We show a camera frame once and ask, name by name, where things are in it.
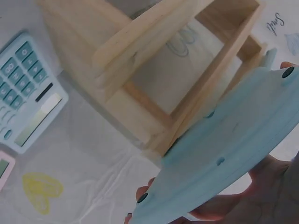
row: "calculator display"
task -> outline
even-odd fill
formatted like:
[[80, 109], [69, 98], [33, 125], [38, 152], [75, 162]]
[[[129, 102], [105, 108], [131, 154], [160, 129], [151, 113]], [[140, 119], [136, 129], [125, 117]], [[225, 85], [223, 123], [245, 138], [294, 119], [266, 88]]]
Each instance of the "calculator display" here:
[[0, 178], [4, 174], [5, 170], [7, 169], [9, 162], [6, 160], [0, 160]]
[[37, 127], [42, 123], [42, 121], [50, 114], [50, 112], [57, 106], [57, 104], [62, 100], [58, 93], [51, 95], [45, 103], [41, 106], [41, 109], [34, 115], [29, 124], [25, 129], [19, 134], [15, 139], [15, 144], [22, 147], [25, 142], [29, 139], [32, 133], [37, 129]]

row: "black screw hole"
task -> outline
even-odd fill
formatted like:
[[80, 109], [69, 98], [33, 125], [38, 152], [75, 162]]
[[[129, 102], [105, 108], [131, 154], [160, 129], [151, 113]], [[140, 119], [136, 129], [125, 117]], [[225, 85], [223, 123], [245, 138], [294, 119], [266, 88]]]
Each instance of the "black screw hole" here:
[[210, 113], [210, 114], [209, 114], [208, 116], [206, 116], [205, 118], [207, 118], [207, 119], [208, 119], [208, 118], [211, 118], [211, 117], [214, 116], [214, 114], [215, 114], [215, 110], [213, 110], [212, 113]]
[[288, 68], [283, 74], [282, 74], [282, 78], [287, 78], [293, 71], [294, 71], [294, 67], [290, 67]]
[[220, 166], [222, 163], [224, 163], [225, 161], [225, 158], [224, 157], [221, 157], [217, 160], [217, 166]]
[[144, 195], [142, 195], [142, 196], [139, 198], [139, 200], [137, 201], [137, 203], [139, 204], [139, 203], [143, 202], [144, 199], [145, 199], [148, 195], [149, 195], [148, 193], [145, 193]]

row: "wooden board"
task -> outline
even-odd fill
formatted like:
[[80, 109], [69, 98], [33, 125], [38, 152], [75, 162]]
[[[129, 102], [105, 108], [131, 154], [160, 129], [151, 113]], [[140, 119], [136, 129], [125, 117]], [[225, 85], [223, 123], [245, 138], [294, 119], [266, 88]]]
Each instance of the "wooden board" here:
[[[257, 1], [251, 0], [215, 0], [196, 19], [226, 43], [258, 5]], [[238, 57], [247, 61], [260, 51], [261, 46], [250, 35], [238, 52]]]
[[99, 71], [91, 65], [92, 56], [99, 45], [104, 44], [121, 27], [130, 24], [131, 20], [126, 15], [102, 0], [36, 1], [43, 12], [62, 67], [89, 97], [102, 105], [143, 143], [170, 125], [171, 119], [166, 119], [153, 102], [144, 101], [145, 96], [140, 91], [140, 103], [127, 93], [136, 92], [130, 83], [126, 85], [126, 90], [120, 88], [106, 103], [102, 101], [101, 92], [95, 85], [94, 78]]
[[213, 0], [163, 0], [109, 39], [93, 56], [107, 101], [194, 15]]
[[193, 117], [200, 112], [206, 96], [213, 90], [221, 73], [227, 68], [233, 57], [237, 55], [246, 38], [249, 36], [256, 20], [261, 14], [264, 4], [261, 4], [255, 12], [240, 26], [207, 68], [198, 82], [187, 94], [173, 113], [174, 126], [167, 133], [161, 134], [147, 145], [147, 147], [163, 156], [173, 142], [186, 130]]
[[236, 85], [238, 85], [243, 78], [246, 77], [247, 73], [258, 67], [262, 58], [265, 55], [266, 49], [267, 49], [267, 44], [263, 43], [261, 44], [262, 49], [259, 53], [255, 54], [252, 58], [248, 59], [247, 61], [243, 62], [243, 64], [240, 66], [238, 71], [236, 72], [234, 78], [228, 85], [227, 89], [225, 90], [224, 94], [222, 95], [221, 98], [223, 98], [228, 92], [230, 92]]

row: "yellow heart drawing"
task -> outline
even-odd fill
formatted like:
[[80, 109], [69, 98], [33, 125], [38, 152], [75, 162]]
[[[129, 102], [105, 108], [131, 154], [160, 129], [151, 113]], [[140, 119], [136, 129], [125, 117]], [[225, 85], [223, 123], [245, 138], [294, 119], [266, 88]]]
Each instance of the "yellow heart drawing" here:
[[50, 212], [49, 198], [59, 197], [64, 190], [58, 180], [38, 172], [26, 173], [23, 176], [23, 188], [35, 210], [43, 215]]

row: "light blue plate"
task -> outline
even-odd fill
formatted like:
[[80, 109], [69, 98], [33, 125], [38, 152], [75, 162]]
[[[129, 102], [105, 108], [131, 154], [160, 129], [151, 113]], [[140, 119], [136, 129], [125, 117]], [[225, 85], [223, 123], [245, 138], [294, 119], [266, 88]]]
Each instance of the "light blue plate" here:
[[[265, 65], [270, 66], [271, 57], [268, 53]], [[252, 71], [213, 116], [194, 125], [163, 158], [163, 168], [130, 224], [169, 223], [267, 156], [299, 123], [298, 75], [299, 68]]]

